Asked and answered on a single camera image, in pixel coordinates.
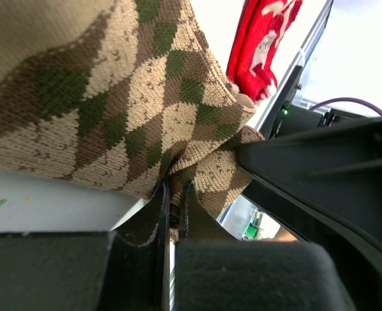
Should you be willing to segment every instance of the black plastic part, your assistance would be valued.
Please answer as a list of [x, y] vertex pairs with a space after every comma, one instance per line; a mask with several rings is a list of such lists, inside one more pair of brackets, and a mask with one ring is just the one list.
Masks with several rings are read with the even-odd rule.
[[164, 182], [118, 233], [0, 233], [0, 311], [168, 310], [168, 221]]
[[185, 190], [180, 210], [179, 239], [237, 241], [201, 205], [193, 183]]
[[282, 137], [304, 131], [315, 130], [319, 127], [323, 116], [320, 113], [291, 105], [284, 119], [276, 119], [273, 137]]
[[315, 244], [184, 240], [176, 247], [178, 311], [345, 311], [339, 278]]
[[331, 255], [339, 277], [358, 311], [382, 310], [382, 279], [376, 269], [345, 238], [293, 202], [253, 181], [243, 196], [300, 240], [319, 244]]
[[289, 79], [287, 79], [287, 82], [276, 99], [270, 113], [267, 115], [267, 119], [260, 129], [260, 132], [263, 134], [265, 139], [272, 138], [279, 124], [286, 118], [281, 111], [291, 105], [291, 102], [293, 101], [298, 90], [297, 87], [302, 72], [302, 66], [297, 65], [293, 69], [293, 72], [291, 73]]
[[349, 122], [352, 120], [357, 120], [365, 118], [362, 115], [356, 115], [351, 112], [337, 110], [337, 109], [331, 109], [329, 112], [325, 113], [324, 115], [324, 126], [332, 126], [334, 124], [340, 124]]
[[237, 160], [353, 245], [382, 281], [382, 118], [247, 144]]

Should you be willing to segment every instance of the white surface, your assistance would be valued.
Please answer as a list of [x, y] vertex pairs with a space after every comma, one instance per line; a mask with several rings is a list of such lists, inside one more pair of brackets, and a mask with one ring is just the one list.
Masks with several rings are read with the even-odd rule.
[[[335, 0], [316, 47], [304, 99], [322, 102], [357, 97], [382, 109], [382, 0]], [[333, 105], [361, 115], [376, 113], [357, 104]]]
[[268, 214], [264, 213], [261, 219], [260, 228], [264, 230], [264, 234], [268, 238], [274, 238], [280, 229], [280, 224]]
[[[304, 0], [298, 19], [281, 41], [272, 64], [278, 80], [325, 2]], [[226, 70], [244, 0], [191, 0], [191, 3], [211, 50]], [[262, 114], [261, 107], [249, 124], [255, 125]], [[2, 199], [7, 201], [0, 206], [0, 231], [109, 230], [144, 205], [143, 200], [116, 191], [0, 171]]]
[[239, 196], [231, 204], [221, 226], [236, 239], [241, 240], [256, 210], [257, 208], [246, 198]]
[[0, 171], [2, 199], [0, 231], [105, 231], [141, 208], [116, 191]]

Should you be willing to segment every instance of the argyle sweater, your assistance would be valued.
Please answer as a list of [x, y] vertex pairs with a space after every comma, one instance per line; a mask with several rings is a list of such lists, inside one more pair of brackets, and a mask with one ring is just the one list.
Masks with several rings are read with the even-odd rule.
[[188, 0], [0, 0], [0, 168], [150, 198], [190, 181], [213, 216], [261, 140]]

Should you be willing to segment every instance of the cable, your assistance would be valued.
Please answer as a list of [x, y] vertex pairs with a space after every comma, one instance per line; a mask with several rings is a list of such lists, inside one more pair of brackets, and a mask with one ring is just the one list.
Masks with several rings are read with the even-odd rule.
[[354, 97], [339, 97], [339, 98], [333, 98], [333, 99], [325, 100], [324, 102], [321, 102], [317, 105], [314, 105], [313, 107], [310, 107], [309, 110], [316, 110], [320, 107], [326, 106], [328, 104], [332, 104], [334, 102], [355, 102], [357, 104], [360, 104], [360, 105], [363, 105], [367, 108], [370, 108], [371, 110], [375, 111], [380, 116], [382, 116], [382, 110], [379, 109], [377, 106], [375, 106], [374, 104], [371, 104], [370, 102], [367, 102], [363, 99], [354, 98]]

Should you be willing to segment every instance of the argyle pattern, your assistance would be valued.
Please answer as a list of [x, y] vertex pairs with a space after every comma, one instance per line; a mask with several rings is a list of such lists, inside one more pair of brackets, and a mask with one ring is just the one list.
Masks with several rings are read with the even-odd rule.
[[216, 215], [250, 181], [233, 150], [261, 139], [243, 127], [254, 112], [188, 0], [119, 0], [0, 83], [0, 167], [142, 198], [170, 176], [175, 219], [194, 180]]

